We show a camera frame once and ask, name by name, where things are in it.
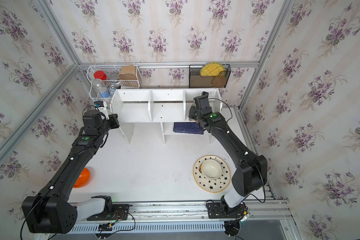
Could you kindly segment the white wooden bookshelf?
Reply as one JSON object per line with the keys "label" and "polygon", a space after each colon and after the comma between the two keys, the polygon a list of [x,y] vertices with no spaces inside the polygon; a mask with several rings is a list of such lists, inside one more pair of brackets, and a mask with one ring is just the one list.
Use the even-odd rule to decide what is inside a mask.
{"label": "white wooden bookshelf", "polygon": [[220,112],[223,103],[218,89],[116,90],[110,102],[110,111],[118,115],[121,133],[128,144],[132,141],[135,124],[140,123],[159,123],[165,142],[165,136],[174,133],[169,130],[170,126],[189,121],[189,110],[194,98],[203,92],[209,94],[212,110]]}

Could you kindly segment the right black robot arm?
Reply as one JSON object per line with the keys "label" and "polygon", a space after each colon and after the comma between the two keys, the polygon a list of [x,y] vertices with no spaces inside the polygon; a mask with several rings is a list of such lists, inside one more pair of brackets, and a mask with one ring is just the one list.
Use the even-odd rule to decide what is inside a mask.
{"label": "right black robot arm", "polygon": [[223,146],[236,167],[231,182],[233,188],[221,198],[221,207],[230,211],[243,202],[254,191],[267,183],[268,162],[263,155],[252,152],[231,130],[228,121],[219,112],[213,112],[209,94],[203,92],[194,97],[189,119],[195,120]]}

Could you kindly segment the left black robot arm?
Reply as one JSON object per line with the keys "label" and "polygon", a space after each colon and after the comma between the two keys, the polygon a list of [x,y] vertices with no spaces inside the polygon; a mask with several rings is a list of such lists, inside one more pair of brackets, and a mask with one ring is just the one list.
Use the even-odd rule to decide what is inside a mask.
{"label": "left black robot arm", "polygon": [[68,200],[87,163],[104,145],[108,133],[119,128],[118,115],[106,116],[99,110],[83,115],[83,127],[72,148],[52,179],[35,196],[22,203],[25,224],[31,233],[66,234],[79,221],[79,212]]}

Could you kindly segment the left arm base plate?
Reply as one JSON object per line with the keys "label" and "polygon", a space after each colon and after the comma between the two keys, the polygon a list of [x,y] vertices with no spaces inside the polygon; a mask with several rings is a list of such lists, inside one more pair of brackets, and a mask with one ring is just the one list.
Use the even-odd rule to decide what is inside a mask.
{"label": "left arm base plate", "polygon": [[128,218],[129,204],[113,204],[110,212],[103,211],[100,214],[88,217],[87,221],[125,221]]}

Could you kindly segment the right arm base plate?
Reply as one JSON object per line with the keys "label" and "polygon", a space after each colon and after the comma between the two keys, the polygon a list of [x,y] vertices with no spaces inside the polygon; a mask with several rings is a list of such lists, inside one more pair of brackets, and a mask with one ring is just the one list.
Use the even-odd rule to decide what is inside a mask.
{"label": "right arm base plate", "polygon": [[242,203],[234,208],[229,208],[228,205],[221,201],[208,200],[205,203],[209,219],[243,219],[249,212],[248,207]]}

